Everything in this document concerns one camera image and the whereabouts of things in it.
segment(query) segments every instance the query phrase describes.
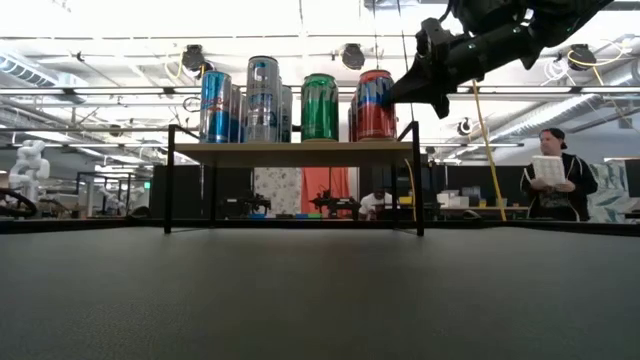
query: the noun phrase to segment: man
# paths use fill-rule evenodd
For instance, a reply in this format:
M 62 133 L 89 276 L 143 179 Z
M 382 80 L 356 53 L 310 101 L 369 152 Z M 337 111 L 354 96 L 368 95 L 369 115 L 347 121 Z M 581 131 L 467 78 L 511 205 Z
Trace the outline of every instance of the man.
M 587 221 L 587 195 L 598 190 L 589 165 L 576 155 L 565 154 L 565 134 L 557 128 L 540 132 L 540 151 L 545 156 L 562 158 L 566 182 L 550 186 L 543 178 L 536 178 L 533 164 L 527 166 L 520 180 L 520 188 L 529 194 L 529 218 L 552 218 L 559 221 Z
M 360 220 L 376 220 L 378 213 L 384 210 L 386 204 L 391 204 L 391 195 L 387 194 L 384 189 L 377 189 L 373 194 L 369 194 L 360 201 L 360 211 L 358 218 Z

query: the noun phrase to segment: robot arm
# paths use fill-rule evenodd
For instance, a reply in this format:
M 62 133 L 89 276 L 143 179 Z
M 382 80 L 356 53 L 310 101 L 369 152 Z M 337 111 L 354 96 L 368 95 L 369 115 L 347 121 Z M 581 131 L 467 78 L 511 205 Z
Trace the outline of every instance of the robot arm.
M 390 90 L 387 104 L 429 103 L 449 115 L 446 94 L 457 86 L 520 59 L 529 70 L 545 47 L 561 44 L 613 0 L 449 0 L 440 19 L 422 22 L 411 69 Z M 533 11 L 524 24 L 527 9 Z M 452 35 L 440 23 L 451 12 L 465 33 Z

